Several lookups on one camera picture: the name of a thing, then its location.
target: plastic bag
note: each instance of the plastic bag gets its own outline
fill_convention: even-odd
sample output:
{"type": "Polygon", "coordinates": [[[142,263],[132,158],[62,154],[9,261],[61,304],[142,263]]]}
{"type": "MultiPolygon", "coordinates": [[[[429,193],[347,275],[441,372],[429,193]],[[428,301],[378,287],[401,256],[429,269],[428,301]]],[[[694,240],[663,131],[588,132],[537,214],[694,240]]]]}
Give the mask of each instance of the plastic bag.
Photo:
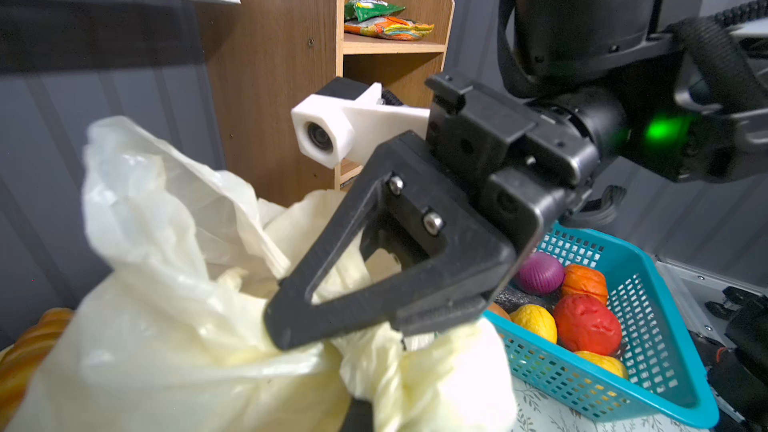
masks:
{"type": "MultiPolygon", "coordinates": [[[[510,430],[511,377],[485,320],[407,352],[388,323],[287,352],[272,344],[266,301],[341,192],[284,209],[125,118],[96,122],[88,138],[86,233],[114,271],[82,301],[8,430],[335,432],[350,394],[373,402],[376,430],[510,430]]],[[[358,241],[317,299],[370,283],[358,241]]]]}

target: blue plastic basket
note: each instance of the blue plastic basket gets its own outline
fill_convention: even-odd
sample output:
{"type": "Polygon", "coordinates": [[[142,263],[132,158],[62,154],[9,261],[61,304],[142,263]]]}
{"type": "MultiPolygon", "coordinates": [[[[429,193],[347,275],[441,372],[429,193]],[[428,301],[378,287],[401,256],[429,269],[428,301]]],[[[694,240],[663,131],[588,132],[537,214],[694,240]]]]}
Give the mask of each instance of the blue plastic basket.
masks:
{"type": "Polygon", "coordinates": [[[719,413],[706,371],[650,257],[610,235],[560,225],[538,249],[605,275],[630,379],[485,312],[504,340],[512,374],[597,422],[662,413],[691,427],[715,426],[719,413]]]}

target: gray wall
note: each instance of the gray wall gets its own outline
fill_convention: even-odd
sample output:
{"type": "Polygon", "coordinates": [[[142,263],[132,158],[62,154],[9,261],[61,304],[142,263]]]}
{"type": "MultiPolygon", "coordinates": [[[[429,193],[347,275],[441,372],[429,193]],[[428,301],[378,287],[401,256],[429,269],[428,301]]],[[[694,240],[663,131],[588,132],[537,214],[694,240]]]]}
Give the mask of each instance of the gray wall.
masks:
{"type": "MultiPolygon", "coordinates": [[[[712,14],[748,0],[704,0],[712,14]]],[[[446,68],[503,91],[496,63],[498,0],[456,0],[446,68]]],[[[620,158],[598,180],[629,189],[620,217],[605,228],[642,247],[688,264],[768,286],[768,176],[725,185],[672,184],[620,158]]]]}
{"type": "Polygon", "coordinates": [[[86,127],[113,115],[225,167],[194,5],[0,0],[0,348],[109,272],[80,187],[86,127]]]}

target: purple ball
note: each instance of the purple ball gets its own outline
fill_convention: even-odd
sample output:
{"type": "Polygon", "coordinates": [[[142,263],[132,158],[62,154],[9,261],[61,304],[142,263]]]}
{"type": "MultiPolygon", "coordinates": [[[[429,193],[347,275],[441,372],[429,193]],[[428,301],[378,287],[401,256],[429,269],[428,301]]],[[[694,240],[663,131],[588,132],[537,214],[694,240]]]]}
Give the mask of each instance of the purple ball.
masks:
{"type": "Polygon", "coordinates": [[[565,278],[565,269],[556,258],[546,252],[536,252],[520,267],[514,280],[529,294],[546,295],[554,292],[565,278]]]}

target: floral tablecloth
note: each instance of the floral tablecloth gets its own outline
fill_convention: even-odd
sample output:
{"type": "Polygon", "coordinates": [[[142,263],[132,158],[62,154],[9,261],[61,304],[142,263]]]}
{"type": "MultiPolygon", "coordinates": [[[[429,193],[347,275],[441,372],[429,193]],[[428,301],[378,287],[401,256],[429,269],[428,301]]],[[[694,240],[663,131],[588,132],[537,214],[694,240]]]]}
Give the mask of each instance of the floral tablecloth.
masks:
{"type": "Polygon", "coordinates": [[[514,378],[518,422],[514,432],[696,432],[665,415],[595,423],[539,389],[514,378]]]}

